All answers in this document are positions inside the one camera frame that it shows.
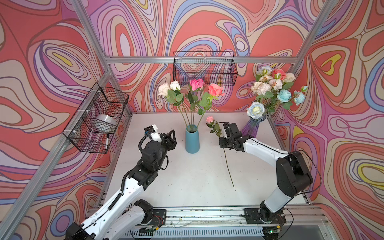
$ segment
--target flower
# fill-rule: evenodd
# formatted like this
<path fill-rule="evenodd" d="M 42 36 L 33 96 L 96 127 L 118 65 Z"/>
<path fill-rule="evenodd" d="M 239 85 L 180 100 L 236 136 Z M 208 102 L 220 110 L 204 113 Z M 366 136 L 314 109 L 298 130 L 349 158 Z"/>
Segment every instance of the flower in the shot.
<path fill-rule="evenodd" d="M 280 79 L 272 79 L 268 82 L 274 90 L 279 91 L 283 88 L 283 82 Z"/>
<path fill-rule="evenodd" d="M 260 85 L 262 84 L 263 82 L 254 82 L 253 83 L 253 86 L 251 87 L 251 90 L 253 91 L 253 93 L 256 93 L 257 92 L 257 89 L 260 87 Z"/>
<path fill-rule="evenodd" d="M 159 95 L 160 96 L 168 96 L 168 90 L 170 90 L 170 86 L 169 86 L 169 83 L 164 83 L 162 85 L 159 86 Z"/>
<path fill-rule="evenodd" d="M 270 66 L 263 66 L 256 71 L 256 75 L 270 75 L 272 72 L 272 68 Z"/>
<path fill-rule="evenodd" d="M 272 80 L 272 79 L 273 79 L 273 77 L 271 77 L 269 75 L 265 75 L 265 76 L 260 77 L 259 81 L 267 83 L 269 80 Z"/>
<path fill-rule="evenodd" d="M 281 68 L 278 68 L 272 71 L 272 76 L 275 76 L 275 78 L 277 79 L 283 80 L 286 77 L 286 73 Z"/>
<path fill-rule="evenodd" d="M 253 119 L 260 118 L 265 112 L 264 105 L 262 103 L 252 103 L 249 108 L 247 108 L 247 115 Z"/>
<path fill-rule="evenodd" d="M 285 78 L 282 78 L 284 79 L 284 83 L 290 83 L 290 82 L 293 82 L 296 78 L 295 76 L 293 75 L 293 73 L 287 73 Z"/>
<path fill-rule="evenodd" d="M 262 83 L 257 89 L 257 94 L 264 95 L 266 92 L 268 92 L 271 89 L 272 89 L 271 85 L 269 85 L 268 83 Z"/>
<path fill-rule="evenodd" d="M 282 103 L 286 103 L 288 102 L 290 99 L 291 99 L 291 96 L 292 96 L 292 93 L 289 92 L 288 90 L 286 89 L 283 89 L 281 90 L 278 94 L 277 94 L 277 99 L 280 100 L 280 102 Z"/>
<path fill-rule="evenodd" d="M 302 92 L 294 91 L 293 94 L 295 95 L 293 100 L 295 101 L 296 106 L 304 102 L 305 95 Z"/>
<path fill-rule="evenodd" d="M 215 122 L 212 116 L 207 117 L 207 123 Z"/>
<path fill-rule="evenodd" d="M 302 86 L 302 87 L 301 87 L 301 91 L 302 91 L 302 92 L 306 92 L 307 90 L 308 90 L 308 86 Z"/>
<path fill-rule="evenodd" d="M 204 82 L 201 79 L 193 79 L 190 81 L 192 91 L 196 91 L 199 88 L 202 88 L 204 86 Z"/>
<path fill-rule="evenodd" d="M 209 84 L 208 93 L 214 97 L 224 96 L 223 88 L 215 83 Z"/>
<path fill-rule="evenodd" d="M 175 90 L 179 90 L 180 91 L 180 84 L 178 81 L 173 81 L 170 83 L 170 86 L 169 86 L 173 91 Z"/>

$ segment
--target black mesh basket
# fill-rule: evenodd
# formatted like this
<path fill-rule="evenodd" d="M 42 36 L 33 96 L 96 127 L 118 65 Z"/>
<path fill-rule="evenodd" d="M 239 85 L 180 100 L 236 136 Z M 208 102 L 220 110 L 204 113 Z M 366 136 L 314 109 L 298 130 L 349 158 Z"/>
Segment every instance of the black mesh basket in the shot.
<path fill-rule="evenodd" d="M 80 152 L 107 153 L 128 99 L 118 89 L 99 87 L 66 137 Z"/>
<path fill-rule="evenodd" d="M 173 79 L 181 86 L 192 79 L 202 79 L 206 85 L 234 86 L 237 68 L 233 51 L 175 51 Z"/>

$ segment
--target white tabletop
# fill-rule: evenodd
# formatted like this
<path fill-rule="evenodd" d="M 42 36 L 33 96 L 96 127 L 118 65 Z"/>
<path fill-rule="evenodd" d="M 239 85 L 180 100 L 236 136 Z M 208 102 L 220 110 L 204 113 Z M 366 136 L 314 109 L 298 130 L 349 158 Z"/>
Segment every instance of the white tabletop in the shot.
<path fill-rule="evenodd" d="M 265 200 L 277 187 L 276 169 L 254 155 L 226 149 L 233 187 L 218 137 L 210 133 L 205 124 L 207 116 L 213 116 L 218 122 L 235 122 L 239 130 L 249 120 L 245 113 L 205 114 L 199 126 L 200 150 L 190 154 L 185 150 L 185 124 L 180 113 L 133 114 L 106 199 L 120 188 L 123 175 L 140 159 L 137 146 L 144 135 L 144 128 L 156 124 L 160 133 L 175 129 L 177 146 L 168 152 L 168 168 L 159 171 L 158 177 L 139 199 L 148 201 L 154 207 L 258 205 Z M 280 148 L 267 120 L 260 123 L 257 139 Z M 290 202 L 304 203 L 302 195 Z"/>

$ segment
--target blue vase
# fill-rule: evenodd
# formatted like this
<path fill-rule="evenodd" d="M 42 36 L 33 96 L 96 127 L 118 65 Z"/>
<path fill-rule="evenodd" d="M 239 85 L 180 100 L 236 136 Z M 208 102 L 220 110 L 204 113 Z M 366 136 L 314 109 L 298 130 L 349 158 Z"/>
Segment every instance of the blue vase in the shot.
<path fill-rule="evenodd" d="M 197 153 L 199 149 L 199 130 L 196 125 L 188 125 L 185 128 L 185 150 L 189 153 Z"/>

